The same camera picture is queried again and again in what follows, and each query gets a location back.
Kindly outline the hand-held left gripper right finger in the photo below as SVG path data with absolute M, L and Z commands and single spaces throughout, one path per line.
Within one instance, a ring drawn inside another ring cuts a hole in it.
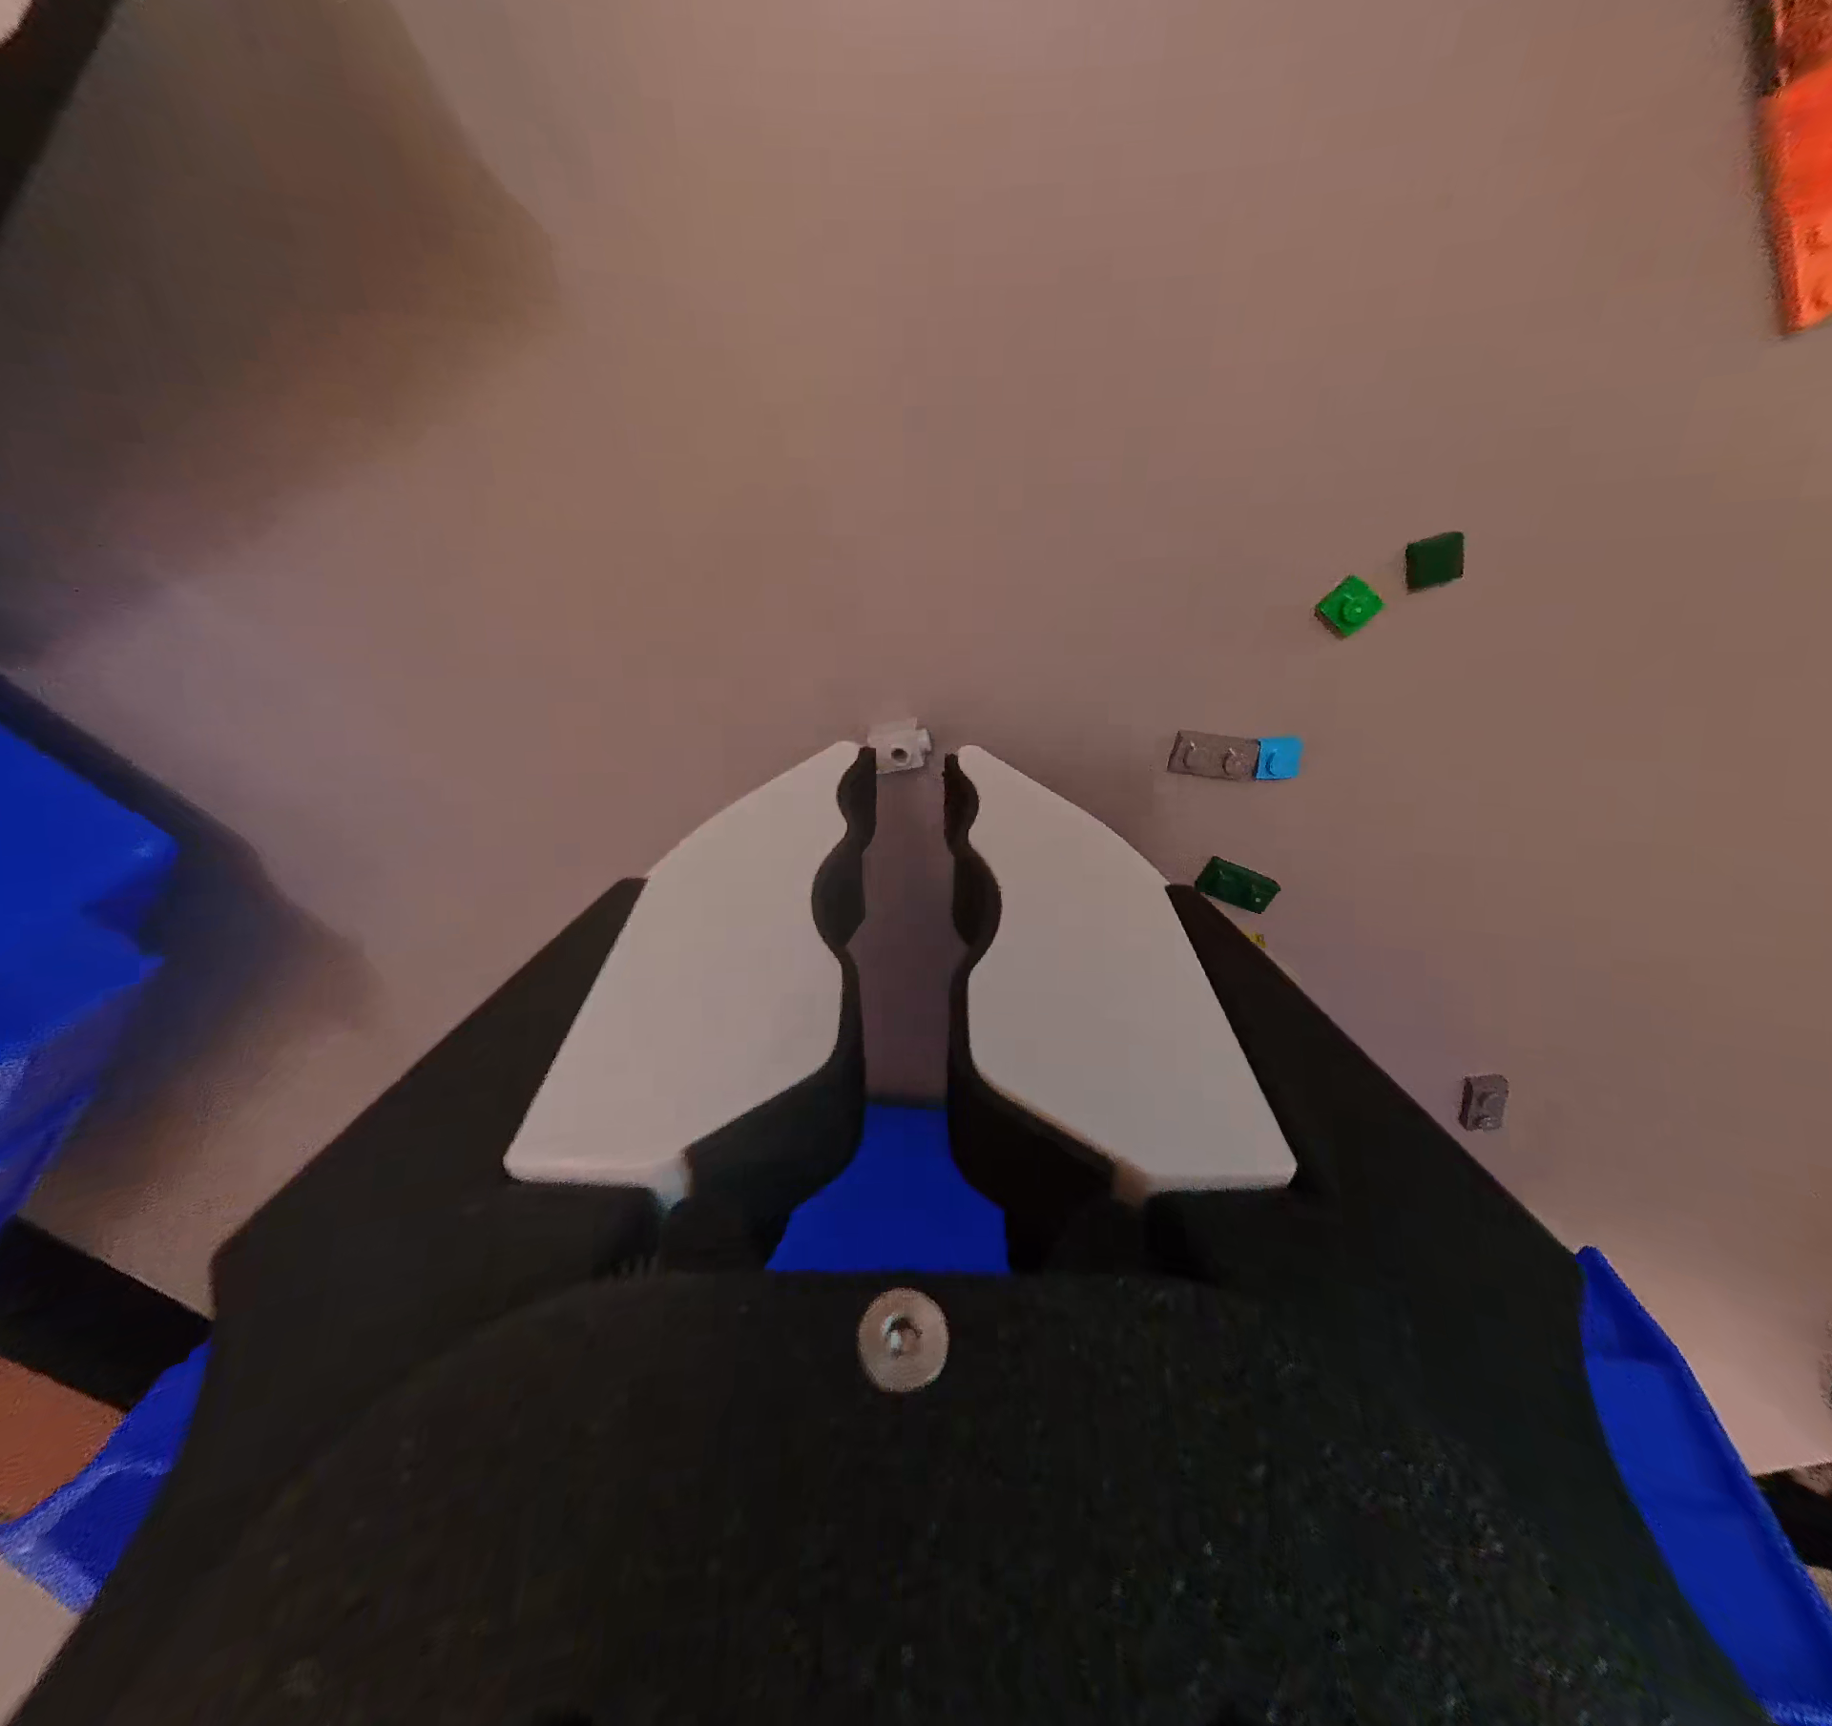
M 954 752 L 995 887 L 966 979 L 987 1088 L 1113 1170 L 1122 1196 L 1269 1191 L 1298 1162 L 1161 870 L 983 746 Z

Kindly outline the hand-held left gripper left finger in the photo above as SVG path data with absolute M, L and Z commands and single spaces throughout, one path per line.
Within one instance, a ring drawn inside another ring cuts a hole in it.
M 523 1183 L 689 1185 L 716 1133 L 857 1023 L 876 757 L 840 740 L 701 822 L 643 879 L 508 1145 Z

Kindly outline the group of tiny loose pieces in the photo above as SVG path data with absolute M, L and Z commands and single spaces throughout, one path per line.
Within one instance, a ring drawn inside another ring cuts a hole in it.
M 1430 591 L 1462 578 L 1468 566 L 1464 530 L 1441 530 L 1414 538 L 1403 549 L 1403 582 L 1409 593 Z M 1313 606 L 1313 616 L 1338 639 L 1359 633 L 1386 610 L 1386 597 L 1361 574 L 1340 578 Z M 1222 782 L 1285 782 L 1300 774 L 1300 736 L 1245 736 L 1180 729 L 1172 734 L 1166 771 Z M 1197 876 L 1197 889 L 1212 902 L 1241 912 L 1266 912 L 1279 883 L 1256 868 L 1210 857 Z M 1458 1122 L 1466 1131 L 1500 1131 L 1510 1101 L 1504 1074 L 1479 1072 L 1462 1082 Z

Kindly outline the grey desk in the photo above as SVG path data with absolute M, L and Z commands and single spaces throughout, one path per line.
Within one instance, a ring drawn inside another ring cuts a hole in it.
M 914 717 L 1281 879 L 1828 1454 L 1828 333 L 1756 207 L 1741 0 L 122 0 L 4 230 L 4 671 L 206 853 L 31 1215 L 206 1301 L 601 889 Z

